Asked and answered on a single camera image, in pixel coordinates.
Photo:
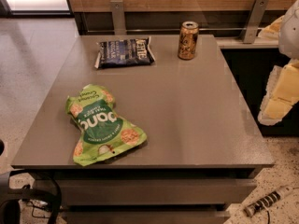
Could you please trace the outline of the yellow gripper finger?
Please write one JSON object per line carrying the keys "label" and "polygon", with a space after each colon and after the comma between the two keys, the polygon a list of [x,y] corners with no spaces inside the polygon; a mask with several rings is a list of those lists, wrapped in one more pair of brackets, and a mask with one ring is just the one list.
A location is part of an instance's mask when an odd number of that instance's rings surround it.
{"label": "yellow gripper finger", "polygon": [[299,101],[299,63],[274,66],[266,86],[263,113],[270,119],[283,119]]}
{"label": "yellow gripper finger", "polygon": [[270,25],[263,28],[260,32],[260,38],[278,38],[283,16],[274,20]]}

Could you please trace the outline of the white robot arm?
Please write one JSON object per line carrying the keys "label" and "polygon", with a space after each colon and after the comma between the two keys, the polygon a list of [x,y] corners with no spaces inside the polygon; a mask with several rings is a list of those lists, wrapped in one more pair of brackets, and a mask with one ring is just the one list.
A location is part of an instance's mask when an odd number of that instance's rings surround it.
{"label": "white robot arm", "polygon": [[278,51],[290,58],[283,67],[274,66],[266,84],[258,121],[271,126],[281,122],[299,102],[299,0],[284,16],[263,28],[258,37],[277,40]]}

